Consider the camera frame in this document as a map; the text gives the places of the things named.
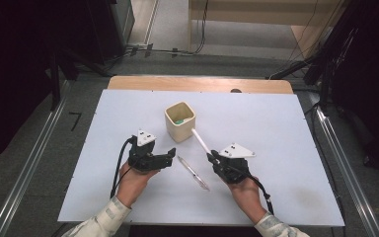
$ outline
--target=white stick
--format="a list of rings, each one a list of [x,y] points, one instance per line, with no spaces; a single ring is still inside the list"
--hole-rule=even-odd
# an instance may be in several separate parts
[[[198,140],[199,144],[201,144],[202,148],[204,148],[205,152],[210,154],[210,152],[211,152],[210,149],[208,149],[207,145],[205,145],[204,141],[202,141],[201,137],[198,135],[198,132],[196,132],[196,130],[194,128],[192,128],[191,131],[192,131],[192,134]]]

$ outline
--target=gray floor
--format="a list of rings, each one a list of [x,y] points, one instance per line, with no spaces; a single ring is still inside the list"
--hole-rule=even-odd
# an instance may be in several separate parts
[[[188,15],[188,0],[159,0],[147,43],[156,49],[195,51],[201,40],[201,21],[192,21],[189,49]],[[300,50],[293,51],[296,40],[290,26],[207,21],[204,32],[200,54],[302,60]]]
[[[118,62],[111,72],[120,75],[212,75],[263,78],[284,63],[285,61],[281,60],[207,55],[172,58],[170,54],[154,52],[147,58],[143,53],[126,57],[122,62]],[[297,72],[295,76],[301,75],[301,72]],[[291,77],[287,80],[291,82],[294,89],[310,89],[302,83],[301,79]],[[78,81],[74,82],[71,92],[67,95],[65,108],[45,147],[37,170],[7,231],[7,236],[49,236],[60,226],[56,220],[65,190],[73,174],[99,97],[102,90],[107,87],[108,81],[108,78],[102,78],[95,73],[84,72]],[[308,92],[297,91],[296,94],[304,111],[308,110],[312,106]],[[38,138],[48,117],[49,107],[50,98],[47,98],[19,130],[5,152],[0,155],[0,208]],[[69,112],[82,113],[73,131],[71,128],[76,116],[69,115]],[[332,106],[330,106],[330,116],[349,162],[371,205],[376,211],[379,210],[379,170],[362,166],[364,153],[349,124],[337,116]],[[344,184],[326,137],[318,125],[316,130],[345,209],[346,233],[348,236],[366,236],[362,221]],[[311,236],[333,236],[330,228],[300,228]],[[335,228],[334,232],[335,236],[342,236],[341,228]],[[127,233],[128,226],[122,226],[118,236],[127,236]]]

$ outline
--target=beige cup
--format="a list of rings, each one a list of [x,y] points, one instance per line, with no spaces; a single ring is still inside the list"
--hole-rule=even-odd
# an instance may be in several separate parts
[[[166,129],[176,142],[192,136],[195,128],[195,112],[185,102],[176,103],[165,109]]]

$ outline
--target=cable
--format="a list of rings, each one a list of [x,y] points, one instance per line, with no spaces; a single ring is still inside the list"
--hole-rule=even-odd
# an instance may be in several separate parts
[[[105,72],[110,71],[120,59],[122,59],[122,58],[124,58],[124,57],[126,57],[126,56],[130,56],[130,53],[131,53],[131,51],[126,51],[123,55],[118,56],[118,57],[115,57],[115,58],[112,58],[112,59],[106,61],[106,62],[111,62],[111,61],[113,61],[113,63],[112,63],[110,66],[104,68],[103,70],[104,70]],[[75,67],[76,67],[76,69],[78,69],[79,71],[82,71],[82,72],[94,72],[94,71],[92,71],[92,70],[82,69],[82,67],[86,67],[86,65],[78,65],[78,66],[75,66]]]
[[[340,1],[338,2],[338,4],[337,4],[337,6],[335,7],[335,9],[337,9],[337,8],[340,6],[341,2],[342,2],[342,0],[340,0]],[[331,17],[329,17],[328,21],[326,22],[326,24],[325,24],[325,26],[324,26],[324,29],[327,28],[327,26],[328,26],[329,23],[331,22],[331,19],[332,19],[332,17],[334,16],[334,14],[335,14],[335,11],[332,12]],[[325,38],[325,37],[328,35],[329,32],[330,32],[330,31],[326,31],[325,35],[322,37],[322,33],[323,33],[323,31],[321,31],[320,34],[319,34],[319,37],[318,37],[317,39],[323,39],[323,38]],[[276,75],[276,74],[278,74],[279,72],[282,72],[283,70],[285,70],[285,69],[281,69],[281,68],[284,67],[285,65],[287,65],[288,62],[293,62],[297,57],[299,57],[299,56],[302,55],[305,51],[307,51],[307,50],[309,50],[310,48],[312,48],[313,46],[315,46],[317,43],[320,43],[320,42],[319,42],[318,40],[316,40],[314,43],[312,43],[312,45],[310,45],[310,46],[307,47],[306,49],[300,51],[300,53],[297,54],[293,59],[290,60],[290,58],[288,58],[287,62],[285,62],[285,63],[283,64],[283,66],[280,66],[280,67],[278,67],[278,69],[276,69],[276,70],[278,70],[278,71],[272,73],[272,74],[268,77],[268,80],[271,79],[271,77],[272,77],[273,75]]]
[[[316,0],[315,6],[314,6],[314,8],[313,8],[313,14],[312,14],[312,16],[309,18],[309,21],[307,22],[306,27],[303,29],[303,32],[301,33],[301,37],[300,37],[300,39],[297,40],[297,43],[295,44],[293,50],[291,51],[291,54],[290,54],[290,56],[288,57],[287,61],[286,61],[282,66],[280,66],[278,69],[276,69],[276,70],[280,70],[281,68],[284,68],[284,67],[290,62],[290,59],[291,59],[291,57],[292,57],[292,55],[293,55],[295,49],[296,49],[297,47],[300,47],[300,45],[299,45],[298,43],[303,39],[304,32],[305,32],[306,29],[309,27],[310,22],[312,21],[313,17],[315,16],[315,14],[316,14],[316,8],[317,8],[317,6],[318,6],[318,3],[319,3],[319,0]],[[271,75],[269,76],[268,80],[271,79],[271,77],[272,77],[273,75],[275,75],[276,73],[271,74]]]
[[[316,90],[316,89],[305,89],[305,88],[301,88],[301,89],[294,89],[293,88],[293,91],[294,92],[311,92],[311,93],[317,93],[317,94],[319,94],[320,93],[320,91],[319,90]]]
[[[59,233],[64,229],[64,227],[66,227],[66,225],[68,225],[68,223],[61,224],[60,227],[56,231],[54,231],[51,237],[57,237]]]
[[[306,111],[306,112],[304,113],[304,115],[307,116],[307,114],[309,114],[310,112],[312,112],[312,111],[313,111],[316,107],[318,107],[318,106],[319,106],[319,102],[316,103],[315,105],[313,105],[312,108],[310,108],[308,111]]]
[[[124,144],[122,145],[121,147],[121,151],[119,152],[119,156],[118,156],[118,161],[116,162],[116,169],[115,169],[115,175],[114,175],[114,181],[113,181],[113,188],[112,188],[112,191],[111,191],[111,195],[110,195],[110,198],[112,198],[114,195],[115,195],[115,190],[116,190],[116,187],[117,187],[117,182],[116,182],[116,177],[118,177],[118,173],[119,173],[119,165],[121,163],[121,159],[122,159],[122,154],[124,153],[124,149],[125,149],[125,146],[128,144],[128,143],[131,143],[132,141],[132,137],[128,138]]]
[[[272,202],[270,201],[270,195],[266,192],[263,184],[261,184],[261,182],[259,180],[257,180],[254,176],[252,176],[251,174],[249,173],[246,173],[246,172],[243,172],[233,166],[230,166],[230,165],[226,165],[224,168],[229,168],[233,171],[236,171],[237,173],[253,180],[255,182],[255,184],[263,191],[263,195],[264,195],[264,198],[266,200],[266,205],[267,205],[267,208],[268,208],[268,211],[273,214],[273,207],[272,207]]]
[[[207,12],[208,12],[208,0],[205,1],[205,7],[204,7],[204,15],[202,16],[202,25],[201,25],[201,43],[198,46],[198,49],[195,51],[195,54],[201,52],[202,48],[205,44],[205,21],[207,19]]]
[[[294,78],[300,78],[300,77],[294,75],[293,73],[290,73],[290,75],[293,76]]]
[[[139,48],[135,52],[143,52],[147,51],[147,48]],[[176,55],[194,55],[193,52],[188,52],[186,50],[177,50],[177,51],[172,51],[172,50],[166,50],[166,49],[150,49],[150,51],[155,51],[155,52],[166,52],[166,53],[171,53],[171,54],[176,54]]]

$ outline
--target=white table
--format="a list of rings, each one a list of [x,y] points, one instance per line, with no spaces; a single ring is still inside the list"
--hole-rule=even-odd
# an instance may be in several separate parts
[[[271,194],[278,218],[294,225],[344,225],[295,95],[130,90],[103,93],[58,220],[83,221],[107,203],[121,145],[141,127],[158,136],[154,154],[177,147],[211,192],[174,160],[150,181],[126,222],[251,225],[196,139],[177,144],[167,133],[163,111],[179,101],[195,110],[196,128],[211,149],[235,141],[257,153],[249,158],[249,167]],[[124,152],[122,163],[126,158]]]

